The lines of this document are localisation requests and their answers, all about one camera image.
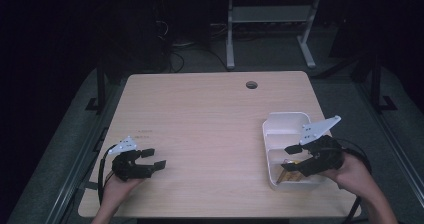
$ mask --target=white plastic tray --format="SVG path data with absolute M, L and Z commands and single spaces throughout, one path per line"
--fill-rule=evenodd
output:
M 310 190 L 325 180 L 325 177 L 311 175 L 300 181 L 283 181 L 277 184 L 284 160 L 303 161 L 311 157 L 307 151 L 289 155 L 284 148 L 299 144 L 302 127 L 309 124 L 309 116 L 302 112 L 273 112 L 263 123 L 265 152 L 268 163 L 269 184 L 274 190 Z

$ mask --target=table surface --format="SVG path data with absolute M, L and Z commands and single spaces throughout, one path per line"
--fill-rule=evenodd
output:
M 248 81 L 258 87 L 248 89 Z M 167 166 L 137 187 L 116 216 L 346 216 L 355 196 L 329 179 L 309 191 L 270 188 L 262 133 L 270 112 L 304 112 L 312 122 L 324 119 L 303 72 L 131 76 L 100 155 L 131 136 L 139 149 L 156 149 L 138 164 L 166 160 Z M 106 161 L 105 175 L 113 158 Z M 91 182 L 97 182 L 98 167 L 99 160 Z M 86 189 L 79 214 L 94 216 L 98 208 L 97 192 Z

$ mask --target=wooden table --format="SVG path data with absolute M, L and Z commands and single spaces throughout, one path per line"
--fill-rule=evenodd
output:
M 254 81 L 256 89 L 246 83 Z M 268 184 L 262 124 L 270 112 L 304 112 L 324 119 L 303 72 L 133 75 L 102 147 L 131 136 L 155 148 L 139 163 L 167 160 L 121 206 L 116 216 L 162 218 L 298 218 L 346 216 L 355 196 L 326 180 L 305 192 Z M 107 159 L 105 173 L 114 156 Z M 98 162 L 90 181 L 97 182 Z M 97 192 L 79 206 L 90 217 Z

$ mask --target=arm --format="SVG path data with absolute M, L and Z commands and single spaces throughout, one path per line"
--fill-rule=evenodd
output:
M 110 179 L 105 186 L 102 204 L 92 224 L 109 223 L 110 219 L 118 211 L 121 203 L 128 198 L 135 187 L 144 181 L 144 179 L 128 179 L 124 182 L 116 175 L 113 175 L 113 173 L 109 174 L 107 178 L 109 176 Z
M 365 165 L 355 156 L 347 153 L 343 155 L 344 163 L 340 169 L 327 170 L 322 174 L 340 187 L 360 196 L 366 205 L 371 223 L 397 224 L 388 200 Z

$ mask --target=dark background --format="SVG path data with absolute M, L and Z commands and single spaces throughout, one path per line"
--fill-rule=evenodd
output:
M 167 11 L 160 13 L 173 27 L 167 42 L 172 42 L 181 33 L 197 30 L 205 33 L 196 37 L 207 45 L 208 23 L 225 22 L 226 0 L 166 1 L 174 3 L 172 8 L 160 9 Z M 104 58 L 104 53 L 114 49 L 111 43 L 99 44 L 105 36 L 99 34 L 98 25 L 104 25 L 107 30 L 108 25 L 102 18 L 113 12 L 105 6 L 116 7 L 116 3 L 0 0 L 0 222 L 6 222 L 13 210 L 79 86 Z M 383 64 L 400 78 L 405 91 L 424 110 L 423 7 L 424 0 L 322 0 L 315 25 L 336 23 L 340 26 L 334 56 L 349 57 L 369 43 L 378 43 L 377 49 L 385 60 Z M 149 10 L 144 9 L 144 13 L 154 16 Z M 131 15 L 126 17 L 124 26 L 132 23 Z M 151 24 L 149 20 L 153 18 L 143 19 L 145 25 Z M 121 30 L 114 34 L 125 36 L 128 32 Z M 370 37 L 376 36 L 378 41 L 371 42 L 375 39 Z M 162 50 L 157 55 L 164 55 L 167 43 L 146 38 L 150 41 L 139 45 L 156 45 Z M 115 54 L 109 68 L 126 71 L 128 68 L 118 68 L 116 63 L 128 60 L 128 56 Z M 152 71 L 151 67 L 147 69 L 143 67 L 137 71 Z

